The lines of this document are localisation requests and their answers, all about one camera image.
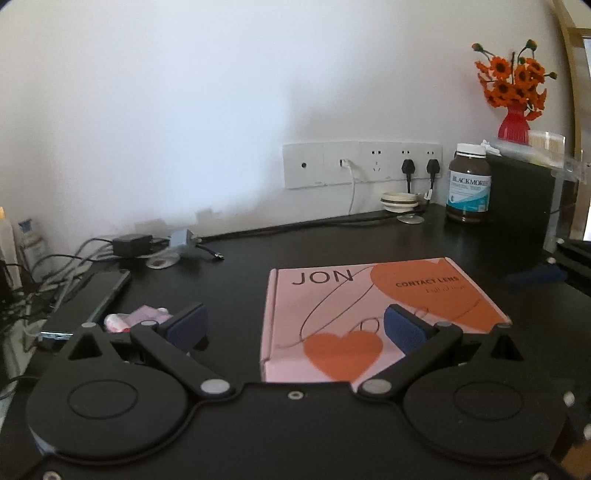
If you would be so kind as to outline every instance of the black desk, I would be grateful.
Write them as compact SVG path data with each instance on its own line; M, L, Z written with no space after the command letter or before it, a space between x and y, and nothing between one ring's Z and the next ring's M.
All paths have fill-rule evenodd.
M524 271L548 255L526 239L488 226L447 223L443 207L432 205L422 225L391 219L377 226L324 226L270 236L229 239L208 246L224 262L204 252L165 270L143 261L121 264L133 281L113 306L131 312L143 304L175 313L195 300L210 313L210 346L194 357L235 384L259 380L259 343L269 270L450 257L514 321L549 373L568 377L591 351L591 298L567 284L509 291L500 280ZM51 354L38 352L28 372L43 371ZM27 386L20 385L0 434L0 469L8 478L37 455L24 424Z

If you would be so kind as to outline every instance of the orange heart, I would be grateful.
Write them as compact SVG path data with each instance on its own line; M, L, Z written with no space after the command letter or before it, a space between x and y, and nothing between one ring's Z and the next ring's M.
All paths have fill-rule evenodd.
M335 381L353 383L382 353L382 339L372 332L355 331L339 337L317 333L304 341L312 364Z
M370 276L374 285L391 299L482 332L506 321L444 259L378 264Z

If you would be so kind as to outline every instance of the black box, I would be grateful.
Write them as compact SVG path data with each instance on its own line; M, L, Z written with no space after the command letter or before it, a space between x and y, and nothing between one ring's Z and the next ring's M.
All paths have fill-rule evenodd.
M113 239L112 244L117 257L133 258L152 253L152 235L130 233Z
M543 247L556 179L549 168L488 155L492 170L489 220Z

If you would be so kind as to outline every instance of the white wall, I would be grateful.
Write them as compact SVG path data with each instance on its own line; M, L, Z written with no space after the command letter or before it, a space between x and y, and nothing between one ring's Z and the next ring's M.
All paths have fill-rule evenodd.
M344 214L348 186L282 189L281 146L437 141L449 162L505 113L484 101L475 41L507 55L536 39L561 75L532 127L570 135L549 3L13 0L0 12L0 205L39 218L55 251ZM355 208L403 188L363 185Z

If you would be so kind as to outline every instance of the smartphone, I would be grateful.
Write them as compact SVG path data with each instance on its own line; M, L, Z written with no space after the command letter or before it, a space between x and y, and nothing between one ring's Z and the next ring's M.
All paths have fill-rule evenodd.
M68 340L84 322L100 323L109 305L131 280L129 270L98 272L82 283L74 297L47 319L42 338Z

